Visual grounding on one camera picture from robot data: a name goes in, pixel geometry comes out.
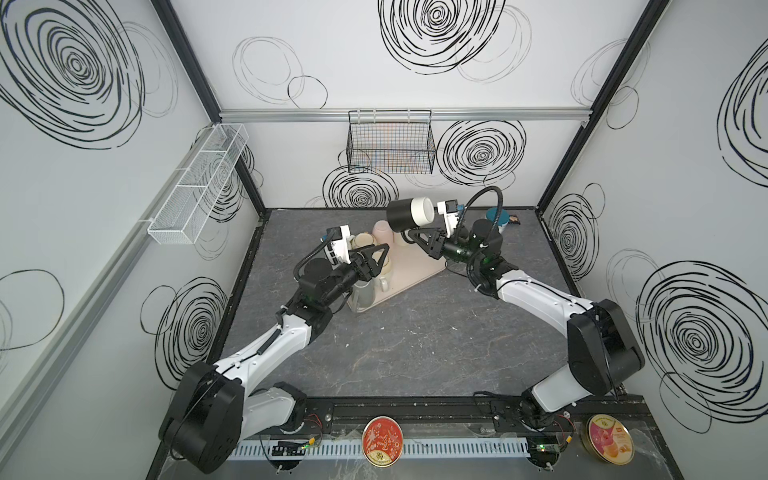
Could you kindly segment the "cream speckled mug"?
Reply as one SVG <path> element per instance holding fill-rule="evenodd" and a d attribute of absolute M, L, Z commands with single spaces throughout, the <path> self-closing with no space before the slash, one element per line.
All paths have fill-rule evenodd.
<path fill-rule="evenodd" d="M 383 266 L 381 268 L 380 273 L 373 279 L 373 281 L 375 283 L 376 288 L 380 292 L 386 293 L 389 291 L 391 287 L 393 268 L 392 268 L 391 258 L 388 252 L 377 251 L 374 253 L 374 259 L 376 261 L 379 261 L 382 255 L 385 256 Z"/>

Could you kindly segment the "black and white mug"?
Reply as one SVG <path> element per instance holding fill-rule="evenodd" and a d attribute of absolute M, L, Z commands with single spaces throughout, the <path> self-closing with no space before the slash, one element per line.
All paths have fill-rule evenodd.
<path fill-rule="evenodd" d="M 395 200 L 386 208 L 386 220 L 393 232 L 425 227 L 434 221 L 435 207 L 428 197 Z"/>

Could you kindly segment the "grey mug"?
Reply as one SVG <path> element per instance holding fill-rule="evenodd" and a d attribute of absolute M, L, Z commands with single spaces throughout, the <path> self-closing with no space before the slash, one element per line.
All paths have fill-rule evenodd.
<path fill-rule="evenodd" d="M 348 304 L 352 311 L 361 312 L 370 308 L 375 302 L 375 298 L 375 281 L 359 280 L 353 285 Z"/>

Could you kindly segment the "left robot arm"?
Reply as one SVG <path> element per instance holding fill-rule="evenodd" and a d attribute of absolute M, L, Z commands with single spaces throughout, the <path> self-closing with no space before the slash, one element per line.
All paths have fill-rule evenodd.
<path fill-rule="evenodd" d="M 330 228 L 297 263 L 297 289 L 267 332 L 228 357 L 213 364 L 199 361 L 184 373 L 159 427 L 158 437 L 169 453 L 208 474 L 242 440 L 272 427 L 301 427 L 303 392 L 285 382 L 266 390 L 259 386 L 324 332 L 334 302 L 382 273 L 389 245 L 351 248 L 349 237 L 347 226 Z"/>

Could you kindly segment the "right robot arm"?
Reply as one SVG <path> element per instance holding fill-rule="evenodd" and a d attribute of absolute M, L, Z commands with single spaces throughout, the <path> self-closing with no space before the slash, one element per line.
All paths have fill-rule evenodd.
<path fill-rule="evenodd" d="M 419 197 L 389 207 L 388 221 L 430 257 L 463 264 L 478 293 L 515 305 L 563 335 L 565 365 L 527 389 L 516 408 L 529 429 L 544 429 L 564 407 L 607 395 L 644 368 L 645 357 L 623 310 L 611 300 L 560 291 L 508 262 L 501 254 L 496 219 L 481 218 L 465 229 L 464 213 L 455 204 L 434 205 Z"/>

